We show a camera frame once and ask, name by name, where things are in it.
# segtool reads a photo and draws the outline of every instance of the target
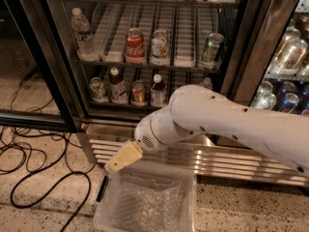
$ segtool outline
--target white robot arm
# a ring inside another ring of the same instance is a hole
[[[308,118],[243,106],[196,85],[176,90],[168,105],[145,117],[135,139],[154,152],[206,133],[234,139],[309,177]]]

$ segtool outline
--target red can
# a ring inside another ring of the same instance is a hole
[[[145,62],[144,35],[138,28],[131,28],[127,31],[126,62],[130,64]]]

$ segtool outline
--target bottle cap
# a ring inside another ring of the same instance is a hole
[[[154,75],[154,82],[155,82],[155,83],[160,83],[161,80],[162,80],[161,75],[159,75],[159,74],[155,74],[155,75]]]
[[[209,77],[204,78],[204,83],[205,84],[211,84],[211,79]]]
[[[74,8],[71,10],[71,13],[73,15],[80,15],[81,14],[81,10],[79,8]]]
[[[119,71],[118,71],[118,69],[117,69],[116,67],[113,67],[113,68],[110,70],[110,73],[111,73],[112,75],[117,75],[117,74],[119,74]]]

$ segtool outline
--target water bottle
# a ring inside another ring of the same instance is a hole
[[[90,30],[87,17],[79,8],[72,9],[70,26],[76,39],[81,54],[89,54],[95,51],[94,36]]]
[[[209,77],[205,77],[200,83],[199,86],[212,90],[212,82]]]

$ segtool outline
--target plastic bottle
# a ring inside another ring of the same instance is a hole
[[[116,67],[110,70],[109,74],[111,101],[116,104],[127,103],[127,93],[124,76]]]
[[[161,75],[154,75],[151,87],[151,106],[163,107],[166,104],[166,87]]]
[[[212,90],[212,82],[209,77],[205,77],[203,81],[199,83],[200,86]]]
[[[70,19],[70,26],[73,30],[80,53],[93,53],[95,51],[95,43],[93,34],[91,33],[89,20],[83,13],[81,13],[79,8],[74,8],[71,12],[72,17]]]

